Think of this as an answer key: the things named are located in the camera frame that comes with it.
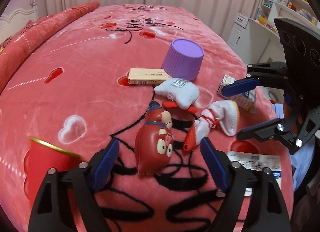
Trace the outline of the white carved headboard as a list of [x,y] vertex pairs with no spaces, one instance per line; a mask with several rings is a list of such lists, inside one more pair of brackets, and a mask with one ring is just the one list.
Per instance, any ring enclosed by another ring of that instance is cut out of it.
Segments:
[[9,16],[2,15],[0,19],[0,41],[5,41],[8,37],[12,36],[23,27],[27,25],[29,21],[36,21],[39,19],[39,12],[37,8],[36,0],[30,0],[31,8],[25,10],[18,8],[14,10]]

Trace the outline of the white small sock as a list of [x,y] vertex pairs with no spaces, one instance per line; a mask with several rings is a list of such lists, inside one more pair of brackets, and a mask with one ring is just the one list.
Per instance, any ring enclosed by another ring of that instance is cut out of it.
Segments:
[[171,78],[154,88],[157,95],[174,101],[179,108],[186,110],[199,98],[200,91],[191,81],[184,78]]

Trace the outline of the red paper cup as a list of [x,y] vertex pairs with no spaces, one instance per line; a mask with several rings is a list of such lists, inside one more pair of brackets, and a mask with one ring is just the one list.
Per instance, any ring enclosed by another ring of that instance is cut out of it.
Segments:
[[25,154],[23,165],[26,174],[24,192],[30,205],[35,202],[38,190],[49,169],[68,171],[80,164],[80,155],[30,136],[30,149]]

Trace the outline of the beige flat box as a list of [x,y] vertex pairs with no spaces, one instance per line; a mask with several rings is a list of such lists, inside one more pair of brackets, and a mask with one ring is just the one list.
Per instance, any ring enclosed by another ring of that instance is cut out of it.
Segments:
[[131,68],[127,76],[131,85],[158,85],[171,79],[163,69]]

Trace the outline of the pink heart bed blanket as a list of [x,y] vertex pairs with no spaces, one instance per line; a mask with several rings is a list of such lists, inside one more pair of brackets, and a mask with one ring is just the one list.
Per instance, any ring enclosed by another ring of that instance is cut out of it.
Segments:
[[134,141],[155,99],[151,86],[129,86],[131,68],[160,68],[174,39],[198,43],[204,58],[195,84],[199,109],[218,100],[225,74],[241,79],[242,60],[190,12],[175,7],[98,7],[45,41],[1,91],[1,206],[18,231],[31,212],[23,160],[29,137],[89,160],[112,137],[120,154],[97,194],[113,231],[206,231],[221,202],[199,150],[174,150],[157,177],[136,171]]

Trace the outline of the large white blue medicine box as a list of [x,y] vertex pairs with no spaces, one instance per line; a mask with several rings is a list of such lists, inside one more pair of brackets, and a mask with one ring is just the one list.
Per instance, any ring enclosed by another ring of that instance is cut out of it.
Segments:
[[217,150],[213,145],[201,145],[201,154],[207,165],[208,170],[215,182],[218,192],[216,196],[225,197],[227,190],[232,188],[231,185],[231,164],[235,168],[244,168],[252,171],[263,171],[270,169],[279,185],[281,185],[281,163],[280,157],[275,155],[260,155],[255,153],[245,153],[238,151]]

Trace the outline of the light blue trash bag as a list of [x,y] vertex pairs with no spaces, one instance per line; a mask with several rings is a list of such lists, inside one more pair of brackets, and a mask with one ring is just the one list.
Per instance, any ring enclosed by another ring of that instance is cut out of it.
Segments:
[[294,155],[289,155],[292,166],[294,191],[296,191],[301,185],[311,165],[313,155],[315,153],[315,143],[316,137],[313,136]]

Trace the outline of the white desk cabinet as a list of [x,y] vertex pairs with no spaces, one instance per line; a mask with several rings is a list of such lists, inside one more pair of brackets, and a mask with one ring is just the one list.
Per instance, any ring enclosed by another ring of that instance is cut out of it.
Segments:
[[234,20],[227,44],[246,65],[285,62],[278,34],[240,13]]

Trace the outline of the red cartoon figure toy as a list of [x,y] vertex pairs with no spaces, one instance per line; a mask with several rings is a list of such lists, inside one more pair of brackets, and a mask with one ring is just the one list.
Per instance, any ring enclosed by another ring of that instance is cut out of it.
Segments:
[[145,114],[145,123],[135,139],[137,172],[143,176],[160,175],[168,164],[174,138],[171,132],[172,118],[169,111],[156,101],[151,101]]

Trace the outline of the white bookshelf with books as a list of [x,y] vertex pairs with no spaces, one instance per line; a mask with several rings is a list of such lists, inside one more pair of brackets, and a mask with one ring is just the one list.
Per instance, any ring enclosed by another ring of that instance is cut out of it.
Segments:
[[260,0],[254,20],[275,31],[276,18],[291,19],[319,33],[319,20],[306,0]]

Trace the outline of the purple ribbed cup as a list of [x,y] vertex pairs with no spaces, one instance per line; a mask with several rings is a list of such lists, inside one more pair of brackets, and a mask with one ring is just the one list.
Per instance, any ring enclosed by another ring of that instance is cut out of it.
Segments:
[[192,81],[199,75],[203,57],[204,50],[199,44],[188,39],[175,39],[170,44],[162,69],[171,77]]

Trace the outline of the folded red quilt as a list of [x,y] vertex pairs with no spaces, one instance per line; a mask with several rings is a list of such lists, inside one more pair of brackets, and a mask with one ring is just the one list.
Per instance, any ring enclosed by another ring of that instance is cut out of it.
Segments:
[[99,1],[93,1],[42,17],[4,40],[1,43],[1,91],[31,53],[58,31],[99,6]]

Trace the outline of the small blue white medicine box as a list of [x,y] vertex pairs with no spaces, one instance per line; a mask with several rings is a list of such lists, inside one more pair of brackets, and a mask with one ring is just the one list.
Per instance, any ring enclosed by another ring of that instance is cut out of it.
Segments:
[[223,97],[224,99],[230,99],[230,100],[235,101],[240,108],[242,108],[246,111],[249,111],[251,113],[254,113],[255,112],[255,99],[256,99],[255,90],[246,91],[244,93],[233,95],[231,97],[227,97],[222,94],[222,88],[227,85],[233,84],[235,81],[236,81],[235,78],[225,74],[223,76],[223,79],[220,82],[220,86],[217,90],[217,94],[219,96]]

